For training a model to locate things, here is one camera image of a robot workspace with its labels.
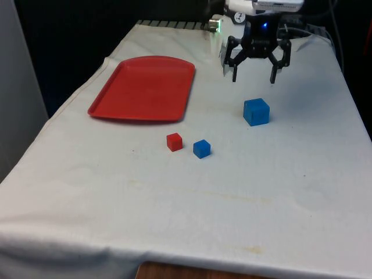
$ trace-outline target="red cube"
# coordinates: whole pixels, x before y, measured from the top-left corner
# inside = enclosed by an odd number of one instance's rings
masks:
[[[181,136],[177,133],[167,135],[167,146],[172,152],[182,149],[183,145]]]

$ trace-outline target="gray wall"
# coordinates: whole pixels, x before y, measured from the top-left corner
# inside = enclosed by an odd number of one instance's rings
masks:
[[[0,182],[46,120],[14,3],[0,0]]]

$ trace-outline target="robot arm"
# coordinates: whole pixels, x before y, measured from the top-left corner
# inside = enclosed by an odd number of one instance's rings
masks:
[[[236,81],[238,66],[246,58],[269,58],[273,64],[270,82],[275,83],[277,71],[288,67],[291,62],[290,40],[277,39],[277,30],[282,13],[298,12],[304,0],[226,0],[225,9],[245,14],[244,33],[241,38],[229,36],[223,66],[234,69],[232,80]],[[241,46],[240,52],[231,57],[232,51]],[[273,55],[280,46],[283,50],[281,60]]]

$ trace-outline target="red tray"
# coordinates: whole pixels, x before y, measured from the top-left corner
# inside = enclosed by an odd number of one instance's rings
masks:
[[[88,114],[108,119],[181,120],[194,73],[192,63],[166,56],[122,61]]]

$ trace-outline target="large blue cube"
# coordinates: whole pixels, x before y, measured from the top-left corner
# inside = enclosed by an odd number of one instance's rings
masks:
[[[245,101],[243,117],[251,126],[267,124],[270,117],[270,107],[263,99]]]
[[[198,141],[194,143],[193,152],[199,159],[207,157],[210,155],[210,144],[205,139]]]

